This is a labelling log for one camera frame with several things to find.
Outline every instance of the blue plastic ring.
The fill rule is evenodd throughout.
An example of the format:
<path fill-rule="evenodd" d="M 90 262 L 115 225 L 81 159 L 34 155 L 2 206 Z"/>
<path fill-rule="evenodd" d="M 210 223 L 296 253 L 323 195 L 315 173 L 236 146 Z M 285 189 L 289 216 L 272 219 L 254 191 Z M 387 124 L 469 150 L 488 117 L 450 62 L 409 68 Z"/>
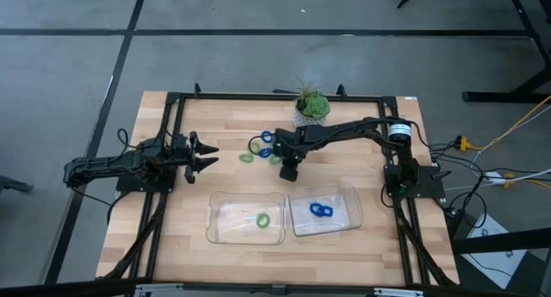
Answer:
<path fill-rule="evenodd" d="M 260 133 L 260 138 L 264 143 L 272 143 L 274 140 L 274 134 L 269 132 L 268 130 L 264 130 L 262 133 Z"/>
<path fill-rule="evenodd" d="M 258 152 L 258 156 L 260 158 L 268 158 L 269 155 L 271 155 L 274 152 L 271 147 L 264 147 L 262 150 Z"/>
<path fill-rule="evenodd" d="M 320 203 L 314 202 L 310 204 L 310 212 L 318 217 L 333 216 L 333 208 L 322 206 Z"/>

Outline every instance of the green ring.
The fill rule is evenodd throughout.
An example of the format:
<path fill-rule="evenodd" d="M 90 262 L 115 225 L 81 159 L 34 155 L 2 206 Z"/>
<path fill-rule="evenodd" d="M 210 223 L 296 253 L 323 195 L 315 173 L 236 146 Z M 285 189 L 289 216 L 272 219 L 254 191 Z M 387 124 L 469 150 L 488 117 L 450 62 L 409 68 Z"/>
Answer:
<path fill-rule="evenodd" d="M 269 216 L 266 213 L 257 214 L 257 226 L 258 228 L 266 228 L 269 225 Z"/>
<path fill-rule="evenodd" d="M 254 156 L 250 153 L 241 154 L 239 155 L 239 160 L 241 160 L 244 163 L 250 164 L 253 160 L 255 160 Z"/>
<path fill-rule="evenodd" d="M 257 142 L 251 142 L 251 151 L 254 153 L 260 152 L 260 145 Z"/>
<path fill-rule="evenodd" d="M 276 157 L 274 155 L 271 155 L 269 157 L 269 164 L 271 164 L 271 165 L 279 164 L 281 161 L 282 161 L 282 158 L 280 158 L 280 157 Z"/>

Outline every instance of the black table leg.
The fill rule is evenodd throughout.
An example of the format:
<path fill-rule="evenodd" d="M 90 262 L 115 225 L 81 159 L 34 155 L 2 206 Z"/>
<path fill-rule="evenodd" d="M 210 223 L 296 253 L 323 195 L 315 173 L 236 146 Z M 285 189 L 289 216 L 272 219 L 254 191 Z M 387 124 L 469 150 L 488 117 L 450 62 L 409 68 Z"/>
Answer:
<path fill-rule="evenodd" d="M 534 90 L 551 81 L 551 66 L 537 72 L 528 81 L 508 93 L 465 91 L 462 94 L 465 102 L 507 102 L 507 103 L 539 103 L 549 95 L 532 94 Z"/>

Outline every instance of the wooden tabletop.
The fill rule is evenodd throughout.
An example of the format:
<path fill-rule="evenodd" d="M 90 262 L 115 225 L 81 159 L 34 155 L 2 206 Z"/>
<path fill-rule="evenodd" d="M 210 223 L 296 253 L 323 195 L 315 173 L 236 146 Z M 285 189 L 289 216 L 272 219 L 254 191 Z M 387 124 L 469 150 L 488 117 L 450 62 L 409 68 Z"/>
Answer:
<path fill-rule="evenodd" d="M 155 136 L 165 97 L 166 92 L 162 91 L 144 92 L 133 129 L 133 144 Z M 397 97 L 397 101 L 399 115 L 416 121 L 424 135 L 417 99 Z M 251 164 L 238 160 L 239 154 L 245 153 L 248 140 L 262 130 L 292 130 L 293 108 L 292 102 L 283 101 L 186 100 L 181 133 L 196 131 L 201 142 L 219 147 L 220 151 L 210 156 L 219 157 L 220 161 L 198 175 L 195 184 L 187 184 L 183 169 L 178 169 L 164 216 L 154 280 L 404 285 L 393 210 L 380 201 L 385 158 L 375 142 L 355 139 L 308 153 L 295 183 L 279 177 L 279 165 L 269 165 L 261 158 Z M 326 125 L 366 116 L 379 116 L 376 104 L 331 102 Z M 420 164 L 430 164 L 429 151 L 417 135 L 412 137 L 412 151 Z M 214 192 L 287 195 L 296 187 L 323 183 L 351 183 L 356 188 L 362 205 L 362 227 L 296 237 L 287 220 L 285 239 L 278 245 L 214 244 L 207 240 L 207 207 Z M 144 193 L 132 193 L 116 205 L 97 275 L 108 273 L 135 240 L 144 197 Z M 425 246 L 447 276 L 458 282 L 442 210 L 432 200 L 417 199 L 416 203 Z M 417 258 L 411 245 L 410 249 L 414 279 L 419 282 Z M 145 273 L 148 253 L 149 243 L 142 253 L 139 275 Z"/>

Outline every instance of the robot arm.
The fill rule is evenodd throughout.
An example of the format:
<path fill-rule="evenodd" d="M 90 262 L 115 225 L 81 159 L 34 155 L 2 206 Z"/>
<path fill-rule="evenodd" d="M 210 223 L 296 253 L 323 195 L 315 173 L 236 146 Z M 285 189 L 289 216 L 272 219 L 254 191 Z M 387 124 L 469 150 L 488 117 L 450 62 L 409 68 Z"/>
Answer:
<path fill-rule="evenodd" d="M 377 131 L 381 124 L 390 125 L 388 139 Z M 274 155 L 282 158 L 280 177 L 294 182 L 296 170 L 310 151 L 316 151 L 329 143 L 350 139 L 371 139 L 383 149 L 396 152 L 399 159 L 399 180 L 406 186 L 418 182 L 418 162 L 412 156 L 411 122 L 397 119 L 376 119 L 366 117 L 329 127 L 309 125 L 297 127 L 294 132 L 277 128 L 275 130 Z"/>
<path fill-rule="evenodd" d="M 141 142 L 132 151 L 119 156 L 104 158 L 75 158 L 64 167 L 63 182 L 75 188 L 97 178 L 134 176 L 149 183 L 158 182 L 168 170 L 185 165 L 188 183 L 195 182 L 194 172 L 201 172 L 218 158 L 198 158 L 195 154 L 217 152 L 218 148 L 203 145 L 196 132 L 189 139 L 183 135 L 176 137 L 176 144 L 164 147 L 160 139 Z"/>

